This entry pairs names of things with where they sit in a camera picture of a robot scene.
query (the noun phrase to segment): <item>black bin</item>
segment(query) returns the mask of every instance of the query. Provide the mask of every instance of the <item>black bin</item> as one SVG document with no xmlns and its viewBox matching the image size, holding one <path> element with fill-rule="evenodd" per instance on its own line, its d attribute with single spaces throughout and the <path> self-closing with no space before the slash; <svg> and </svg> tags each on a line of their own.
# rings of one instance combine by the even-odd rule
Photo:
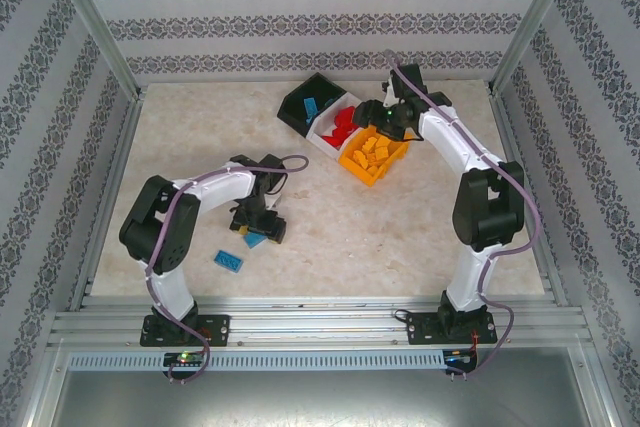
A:
<svg viewBox="0 0 640 427">
<path fill-rule="evenodd" d="M 313 97 L 318 107 L 318 114 L 320 114 L 331 105 L 332 102 L 327 104 L 329 100 L 338 100 L 345 93 L 346 90 L 338 87 L 324 75 L 313 74 L 300 87 L 287 94 L 280 105 L 280 110 L 278 110 L 278 118 L 301 136 L 306 137 L 313 120 L 307 124 L 304 99 Z"/>
</svg>

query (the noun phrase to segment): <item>yellow lego brick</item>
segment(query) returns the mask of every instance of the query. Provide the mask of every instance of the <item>yellow lego brick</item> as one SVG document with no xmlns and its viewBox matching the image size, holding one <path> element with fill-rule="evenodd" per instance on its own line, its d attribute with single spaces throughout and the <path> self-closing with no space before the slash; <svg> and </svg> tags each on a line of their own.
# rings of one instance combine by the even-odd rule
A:
<svg viewBox="0 0 640 427">
<path fill-rule="evenodd" d="M 381 135 L 378 141 L 376 142 L 376 149 L 379 149 L 380 147 L 388 147 L 390 143 L 391 143 L 391 139 L 389 139 L 389 137 L 385 137 L 384 135 Z"/>
<path fill-rule="evenodd" d="M 353 160 L 359 163 L 364 170 L 367 170 L 367 167 L 369 167 L 369 162 L 367 161 L 367 157 L 360 150 L 356 150 L 353 153 Z"/>
<path fill-rule="evenodd" d="M 370 153 L 373 150 L 373 147 L 376 145 L 377 139 L 375 137 L 369 137 L 367 141 L 362 146 L 362 151 L 365 154 Z"/>
<path fill-rule="evenodd" d="M 376 149 L 376 160 L 384 160 L 389 158 L 389 149 L 386 147 L 378 147 Z"/>
</svg>

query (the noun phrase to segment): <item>beige marble surface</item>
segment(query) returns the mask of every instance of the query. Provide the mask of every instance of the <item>beige marble surface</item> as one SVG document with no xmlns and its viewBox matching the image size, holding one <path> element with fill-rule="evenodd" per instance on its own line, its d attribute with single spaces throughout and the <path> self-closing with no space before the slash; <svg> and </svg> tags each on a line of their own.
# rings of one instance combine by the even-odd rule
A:
<svg viewBox="0 0 640 427">
<path fill-rule="evenodd" d="M 194 295 L 409 296 L 446 288 L 460 248 L 451 225 L 459 179 L 428 143 L 412 144 L 386 178 L 369 188 L 276 118 L 297 82 L 154 84 L 149 87 L 109 226 L 92 295 L 146 295 L 142 272 L 118 230 L 145 180 L 187 178 L 245 154 L 303 153 L 309 168 L 290 176 L 278 211 L 283 244 L 250 250 L 229 231 L 229 208 L 198 220 L 184 263 Z M 360 99 L 383 98 L 379 82 L 340 82 Z M 454 102 L 462 120 L 502 154 L 480 81 L 428 83 Z M 516 242 L 524 243 L 524 233 Z M 213 263 L 218 249 L 244 259 L 238 274 Z M 501 259 L 494 294 L 540 294 L 531 252 Z"/>
</svg>

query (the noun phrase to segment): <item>wallpaper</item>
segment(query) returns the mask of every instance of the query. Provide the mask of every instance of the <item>wallpaper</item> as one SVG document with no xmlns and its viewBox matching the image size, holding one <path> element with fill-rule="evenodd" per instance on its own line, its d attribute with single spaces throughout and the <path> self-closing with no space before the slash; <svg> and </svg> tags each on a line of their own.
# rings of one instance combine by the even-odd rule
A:
<svg viewBox="0 0 640 427">
<path fill-rule="evenodd" d="M 502 92 L 564 289 L 640 423 L 638 0 L 554 0 Z"/>
<path fill-rule="evenodd" d="M 95 0 L 141 85 L 374 79 L 386 48 L 426 77 L 486 79 L 532 0 Z"/>
<path fill-rule="evenodd" d="M 0 426 L 93 231 L 128 99 L 71 0 L 0 0 Z"/>
</svg>

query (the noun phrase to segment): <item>blue block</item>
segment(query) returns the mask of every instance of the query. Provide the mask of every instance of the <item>blue block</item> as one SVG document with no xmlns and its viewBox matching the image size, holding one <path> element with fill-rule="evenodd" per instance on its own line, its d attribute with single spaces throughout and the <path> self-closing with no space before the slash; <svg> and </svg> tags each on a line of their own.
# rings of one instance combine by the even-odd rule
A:
<svg viewBox="0 0 640 427">
<path fill-rule="evenodd" d="M 307 124 L 310 124 L 313 118 L 318 115 L 318 106 L 316 105 L 316 99 L 309 97 L 304 99 L 304 110 L 307 111 Z"/>
<path fill-rule="evenodd" d="M 244 241 L 247 243 L 250 249 L 253 249 L 256 245 L 258 245 L 263 240 L 266 240 L 264 235 L 256 234 L 253 232 L 249 232 L 244 236 Z"/>
<path fill-rule="evenodd" d="M 240 270 L 240 267 L 242 267 L 243 262 L 242 259 L 239 259 L 235 255 L 231 255 L 229 252 L 225 252 L 224 250 L 219 250 L 213 261 L 236 274 Z"/>
</svg>

